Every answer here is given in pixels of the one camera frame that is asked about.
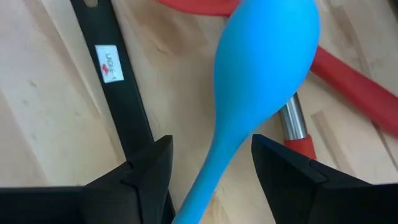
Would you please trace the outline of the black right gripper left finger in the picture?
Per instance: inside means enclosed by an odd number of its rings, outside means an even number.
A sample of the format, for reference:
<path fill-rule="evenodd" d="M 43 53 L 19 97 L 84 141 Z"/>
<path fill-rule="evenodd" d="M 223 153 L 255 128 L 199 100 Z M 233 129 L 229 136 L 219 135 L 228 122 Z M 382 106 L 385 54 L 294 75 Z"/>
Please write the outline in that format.
<path fill-rule="evenodd" d="M 161 224 L 172 156 L 166 135 L 84 186 L 0 188 L 0 224 Z"/>

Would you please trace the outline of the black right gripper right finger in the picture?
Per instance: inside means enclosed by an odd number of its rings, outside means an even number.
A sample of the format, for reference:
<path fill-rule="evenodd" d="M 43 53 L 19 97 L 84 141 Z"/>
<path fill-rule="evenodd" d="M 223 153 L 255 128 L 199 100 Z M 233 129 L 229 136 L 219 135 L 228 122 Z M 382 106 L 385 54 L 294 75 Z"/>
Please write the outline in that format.
<path fill-rule="evenodd" d="M 398 224 L 398 183 L 367 183 L 261 134 L 251 152 L 276 224 Z"/>

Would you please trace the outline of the steel utensil with red grip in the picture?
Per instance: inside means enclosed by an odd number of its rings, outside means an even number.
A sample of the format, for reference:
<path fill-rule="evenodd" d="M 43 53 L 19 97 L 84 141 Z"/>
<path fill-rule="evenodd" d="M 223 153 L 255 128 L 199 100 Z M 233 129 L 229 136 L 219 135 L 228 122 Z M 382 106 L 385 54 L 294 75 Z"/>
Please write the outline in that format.
<path fill-rule="evenodd" d="M 317 159 L 297 93 L 279 110 L 279 115 L 285 137 L 284 145 L 311 159 Z"/>

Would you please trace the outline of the black utensil handle with label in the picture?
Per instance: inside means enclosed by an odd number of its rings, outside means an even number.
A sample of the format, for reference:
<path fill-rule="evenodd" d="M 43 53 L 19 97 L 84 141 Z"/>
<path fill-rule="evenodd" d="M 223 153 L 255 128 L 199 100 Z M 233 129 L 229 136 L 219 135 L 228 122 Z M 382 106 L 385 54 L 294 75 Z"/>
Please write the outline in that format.
<path fill-rule="evenodd" d="M 97 77 L 104 91 L 111 117 L 126 159 L 154 142 L 132 65 L 111 0 L 98 0 L 88 7 L 83 0 L 70 0 L 79 26 L 85 38 Z M 113 71 L 119 75 L 116 81 L 106 78 L 100 57 L 100 48 L 111 49 L 110 59 L 115 59 Z"/>

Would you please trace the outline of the red long-handled utensil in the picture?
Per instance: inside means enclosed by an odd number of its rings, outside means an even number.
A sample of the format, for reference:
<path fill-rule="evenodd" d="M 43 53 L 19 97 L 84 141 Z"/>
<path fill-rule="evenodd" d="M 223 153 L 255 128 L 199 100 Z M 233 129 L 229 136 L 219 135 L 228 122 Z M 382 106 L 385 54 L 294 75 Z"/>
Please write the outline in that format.
<path fill-rule="evenodd" d="M 398 138 L 398 97 L 318 47 L 311 69 L 380 128 Z"/>

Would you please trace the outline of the blue silicone spoon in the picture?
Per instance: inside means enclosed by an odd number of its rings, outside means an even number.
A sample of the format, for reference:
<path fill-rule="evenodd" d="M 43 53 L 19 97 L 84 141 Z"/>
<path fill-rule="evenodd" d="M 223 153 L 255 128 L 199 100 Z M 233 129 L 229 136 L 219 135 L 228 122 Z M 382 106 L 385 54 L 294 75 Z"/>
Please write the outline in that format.
<path fill-rule="evenodd" d="M 204 163 L 172 224 L 199 224 L 242 143 L 303 83 L 320 38 L 316 0 L 242 0 L 214 57 L 215 127 Z"/>

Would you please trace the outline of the red slotted turner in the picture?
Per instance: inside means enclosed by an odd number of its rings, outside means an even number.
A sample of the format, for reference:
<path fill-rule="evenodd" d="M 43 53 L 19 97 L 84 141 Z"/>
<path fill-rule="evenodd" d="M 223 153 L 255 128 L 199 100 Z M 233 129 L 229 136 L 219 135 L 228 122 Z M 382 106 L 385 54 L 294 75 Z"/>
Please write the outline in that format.
<path fill-rule="evenodd" d="M 242 0 L 157 0 L 178 11 L 205 16 L 230 16 Z"/>

